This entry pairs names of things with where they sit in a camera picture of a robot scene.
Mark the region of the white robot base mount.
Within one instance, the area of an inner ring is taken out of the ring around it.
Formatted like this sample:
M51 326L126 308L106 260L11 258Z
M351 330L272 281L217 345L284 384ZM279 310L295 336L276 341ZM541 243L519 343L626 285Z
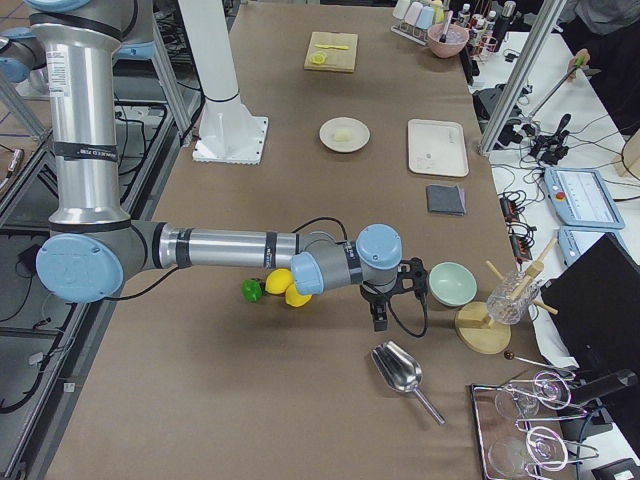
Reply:
M192 154L196 162L257 165L261 162L269 119L254 116L238 99L207 100Z

